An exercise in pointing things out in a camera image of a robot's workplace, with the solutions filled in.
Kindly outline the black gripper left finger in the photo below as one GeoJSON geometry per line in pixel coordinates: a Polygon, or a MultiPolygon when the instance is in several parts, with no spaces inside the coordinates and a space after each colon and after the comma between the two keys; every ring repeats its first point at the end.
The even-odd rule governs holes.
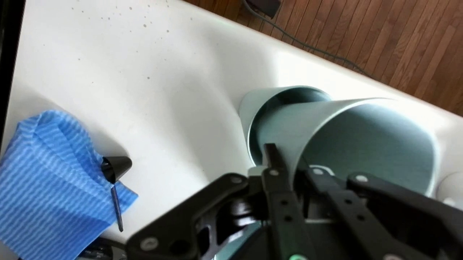
{"type": "Polygon", "coordinates": [[[289,183],[289,172],[273,143],[265,146],[266,169],[262,183],[266,195],[270,243],[278,260],[311,260],[312,248],[305,234],[305,221],[295,192],[289,183]]]}

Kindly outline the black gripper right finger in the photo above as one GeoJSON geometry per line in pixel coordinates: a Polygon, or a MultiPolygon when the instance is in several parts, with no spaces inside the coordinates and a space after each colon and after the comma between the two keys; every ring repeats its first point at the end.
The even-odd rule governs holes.
{"type": "Polygon", "coordinates": [[[414,260],[419,253],[395,240],[362,199],[324,172],[305,173],[315,192],[324,196],[347,227],[353,240],[369,260],[414,260]]]}

